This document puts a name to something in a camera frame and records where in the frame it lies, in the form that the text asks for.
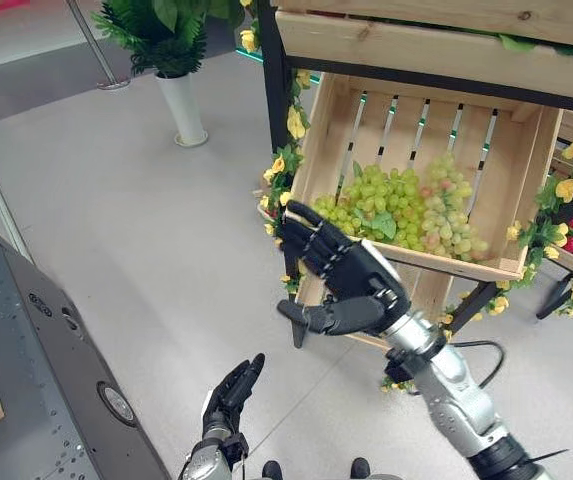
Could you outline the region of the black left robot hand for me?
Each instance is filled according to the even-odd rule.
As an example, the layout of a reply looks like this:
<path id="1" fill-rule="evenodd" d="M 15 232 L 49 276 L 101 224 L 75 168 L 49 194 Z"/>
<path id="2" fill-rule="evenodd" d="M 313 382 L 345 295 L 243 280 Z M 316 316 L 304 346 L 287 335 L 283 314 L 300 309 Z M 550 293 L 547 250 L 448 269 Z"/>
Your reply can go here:
<path id="1" fill-rule="evenodd" d="M 264 363 L 264 353 L 257 354 L 252 360 L 244 360 L 214 388 L 202 414 L 203 438 L 213 431 L 226 431 L 229 435 L 239 432 L 244 404 L 252 395 Z"/>

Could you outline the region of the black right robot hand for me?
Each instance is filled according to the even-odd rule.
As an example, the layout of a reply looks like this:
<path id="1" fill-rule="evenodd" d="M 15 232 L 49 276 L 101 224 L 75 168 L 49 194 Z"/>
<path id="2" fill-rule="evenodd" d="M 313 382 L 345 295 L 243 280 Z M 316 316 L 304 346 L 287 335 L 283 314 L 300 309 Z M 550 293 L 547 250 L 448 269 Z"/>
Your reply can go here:
<path id="1" fill-rule="evenodd" d="M 283 216 L 280 238 L 323 281 L 334 301 L 306 306 L 282 300 L 277 305 L 280 314 L 308 332 L 343 336 L 381 334 L 409 312 L 411 303 L 401 278 L 370 241 L 351 240 L 298 201 L 288 201 L 286 210 L 303 220 Z"/>

